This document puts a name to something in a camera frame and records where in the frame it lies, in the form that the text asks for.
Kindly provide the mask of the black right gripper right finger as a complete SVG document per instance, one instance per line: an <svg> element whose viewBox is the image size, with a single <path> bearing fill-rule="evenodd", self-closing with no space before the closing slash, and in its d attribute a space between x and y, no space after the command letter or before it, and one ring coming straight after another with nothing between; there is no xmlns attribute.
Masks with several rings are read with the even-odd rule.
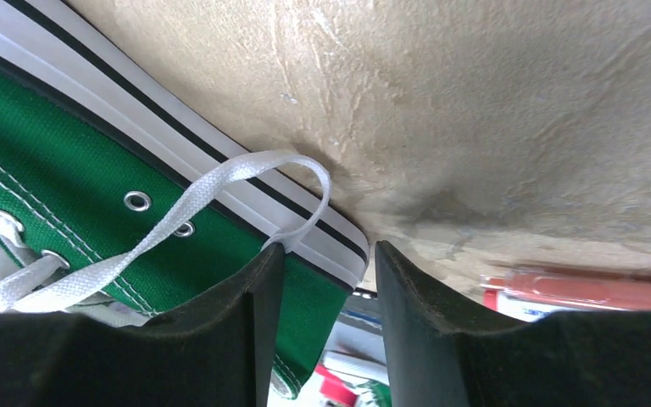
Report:
<svg viewBox="0 0 651 407"><path fill-rule="evenodd" d="M375 246L396 406L651 406L651 312L499 314Z"/></svg>

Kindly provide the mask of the white shoelace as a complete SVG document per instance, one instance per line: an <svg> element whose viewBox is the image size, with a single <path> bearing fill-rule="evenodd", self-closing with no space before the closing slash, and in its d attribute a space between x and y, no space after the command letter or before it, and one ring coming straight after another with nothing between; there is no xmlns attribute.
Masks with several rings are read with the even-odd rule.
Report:
<svg viewBox="0 0 651 407"><path fill-rule="evenodd" d="M280 243L291 252L316 225L331 197L331 178L323 165L310 157L288 151L247 153L219 164L198 178L173 204L169 212L129 252L101 260L45 287L42 284L67 262L56 254L46 254L0 280L0 313L15 310L25 313L49 313L65 310L92 295L120 276L132 262L175 234L194 215L205 208L226 186L247 180L283 164L299 164L311 169L320 181L323 197L302 226L278 231L264 244Z"/></svg>

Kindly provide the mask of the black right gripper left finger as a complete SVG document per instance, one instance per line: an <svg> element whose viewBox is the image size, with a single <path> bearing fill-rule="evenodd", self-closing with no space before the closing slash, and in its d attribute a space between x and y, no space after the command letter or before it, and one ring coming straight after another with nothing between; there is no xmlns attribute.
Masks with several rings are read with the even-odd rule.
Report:
<svg viewBox="0 0 651 407"><path fill-rule="evenodd" d="M143 326L0 315L0 406L264 406L284 272L271 244Z"/></svg>

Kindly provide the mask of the green canvas sneaker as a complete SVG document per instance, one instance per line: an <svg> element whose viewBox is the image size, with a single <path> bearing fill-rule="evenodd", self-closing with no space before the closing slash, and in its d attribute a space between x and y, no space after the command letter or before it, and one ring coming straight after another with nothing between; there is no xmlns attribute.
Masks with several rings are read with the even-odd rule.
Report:
<svg viewBox="0 0 651 407"><path fill-rule="evenodd" d="M46 254L45 287L131 251L198 178L251 153L188 108L60 1L0 1L0 280ZM236 273L317 209L314 172L236 181L90 298L61 311L151 320ZM369 263L328 203L286 252L271 388L295 399Z"/></svg>

